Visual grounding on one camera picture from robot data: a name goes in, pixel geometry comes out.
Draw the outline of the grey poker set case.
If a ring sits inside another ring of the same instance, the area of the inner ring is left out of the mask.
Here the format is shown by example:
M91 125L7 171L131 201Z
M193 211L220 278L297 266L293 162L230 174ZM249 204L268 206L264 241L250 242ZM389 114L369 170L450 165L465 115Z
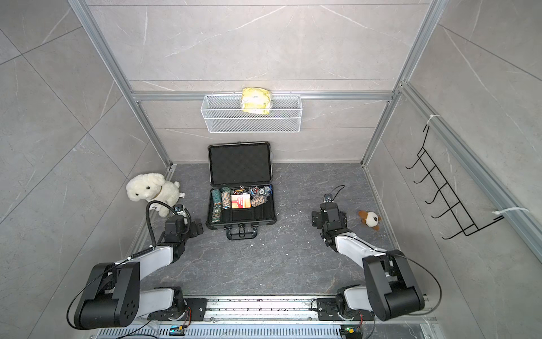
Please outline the grey poker set case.
M272 186L272 153L267 141L216 144L207 148L210 172L210 195L206 226L224 230L230 241L252 240L258 228L277 221L275 190ZM222 209L220 223L212 224L213 199L211 191L227 186L233 192L240 186L272 186L272 196L261 206L244 209Z

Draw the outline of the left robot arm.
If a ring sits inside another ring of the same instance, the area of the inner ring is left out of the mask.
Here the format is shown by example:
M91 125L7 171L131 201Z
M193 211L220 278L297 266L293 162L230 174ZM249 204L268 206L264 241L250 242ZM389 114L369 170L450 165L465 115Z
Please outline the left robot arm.
M66 321L72 329L123 328L141 317L191 322L192 310L180 287L143 291L141 281L178 261L187 241L203 234L203 225L182 205L170 206L158 200L148 202L145 221L150 246L123 261L93 267L86 285L66 310Z

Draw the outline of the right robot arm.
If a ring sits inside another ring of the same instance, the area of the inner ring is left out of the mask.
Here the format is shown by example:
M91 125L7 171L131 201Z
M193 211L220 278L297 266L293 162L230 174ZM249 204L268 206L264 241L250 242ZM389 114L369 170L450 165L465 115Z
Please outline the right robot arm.
M359 311L367 311L381 321L388 321L400 316L426 316L435 312L443 300L443 288L436 276L403 252L378 248L351 231L347 227L347 214L335 203L335 198L344 188L342 184L325 194L320 210L312 213L312 225L321 231L325 245L350 258L364 271L364 286L353 285L338 290L338 314L350 319ZM411 264L426 271L436 281L439 297L429 310L425 309L424 294Z

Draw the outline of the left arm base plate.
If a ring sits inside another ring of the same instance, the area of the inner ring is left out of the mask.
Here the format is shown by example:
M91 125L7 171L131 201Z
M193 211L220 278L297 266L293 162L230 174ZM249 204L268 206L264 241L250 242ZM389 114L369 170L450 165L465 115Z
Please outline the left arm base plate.
M189 298L174 301L169 309L156 311L147 316L151 321L203 321L206 315L208 299Z

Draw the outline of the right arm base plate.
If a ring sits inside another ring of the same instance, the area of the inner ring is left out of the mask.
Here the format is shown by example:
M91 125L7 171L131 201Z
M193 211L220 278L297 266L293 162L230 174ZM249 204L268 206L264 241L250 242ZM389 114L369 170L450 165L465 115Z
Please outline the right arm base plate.
M373 321L375 316L367 310L348 311L335 298L321 297L311 302L311 310L317 313L319 321Z

